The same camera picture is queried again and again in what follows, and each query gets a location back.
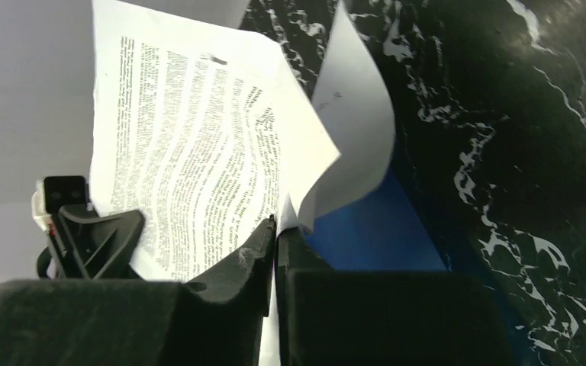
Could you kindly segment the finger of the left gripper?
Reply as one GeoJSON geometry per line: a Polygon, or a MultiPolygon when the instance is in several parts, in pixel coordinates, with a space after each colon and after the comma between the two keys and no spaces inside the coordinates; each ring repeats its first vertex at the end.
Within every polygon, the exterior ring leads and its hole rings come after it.
{"type": "Polygon", "coordinates": [[[130,261],[145,225],[144,215],[129,210],[100,217],[85,205],[60,208],[50,215],[47,246],[56,278],[138,279],[130,261]]]}

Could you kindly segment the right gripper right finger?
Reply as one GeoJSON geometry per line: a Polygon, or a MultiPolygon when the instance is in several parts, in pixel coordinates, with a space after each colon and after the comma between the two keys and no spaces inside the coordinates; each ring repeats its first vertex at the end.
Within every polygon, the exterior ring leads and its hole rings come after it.
{"type": "Polygon", "coordinates": [[[283,365],[514,365],[489,289],[447,271],[339,271],[299,230],[278,239],[283,365]]]}

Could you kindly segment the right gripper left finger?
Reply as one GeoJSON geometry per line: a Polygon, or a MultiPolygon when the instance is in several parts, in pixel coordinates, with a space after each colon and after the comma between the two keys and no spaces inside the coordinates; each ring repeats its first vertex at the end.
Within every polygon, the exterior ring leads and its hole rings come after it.
{"type": "Polygon", "coordinates": [[[0,365],[255,365],[275,221],[185,283],[0,284],[0,365]]]}

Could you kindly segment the blue plastic folder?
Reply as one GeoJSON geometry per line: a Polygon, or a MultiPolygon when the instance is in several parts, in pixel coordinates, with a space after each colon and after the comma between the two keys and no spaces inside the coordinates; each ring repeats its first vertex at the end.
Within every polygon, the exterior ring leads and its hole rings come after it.
{"type": "Polygon", "coordinates": [[[366,197],[316,219],[306,239],[338,270],[446,269],[414,206],[390,172],[366,197]]]}

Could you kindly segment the white printed paper files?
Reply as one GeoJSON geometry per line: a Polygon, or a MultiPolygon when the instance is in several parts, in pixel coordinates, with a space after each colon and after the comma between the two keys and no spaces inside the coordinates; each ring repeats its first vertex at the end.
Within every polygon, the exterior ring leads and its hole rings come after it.
{"type": "Polygon", "coordinates": [[[138,275],[191,280],[235,249],[245,268],[242,245],[261,220],[310,231],[380,185],[394,112],[348,6],[328,3],[331,27],[290,10],[321,60],[306,95],[304,59],[272,5],[248,9],[267,35],[93,2],[90,193],[102,214],[146,217],[138,275]]]}

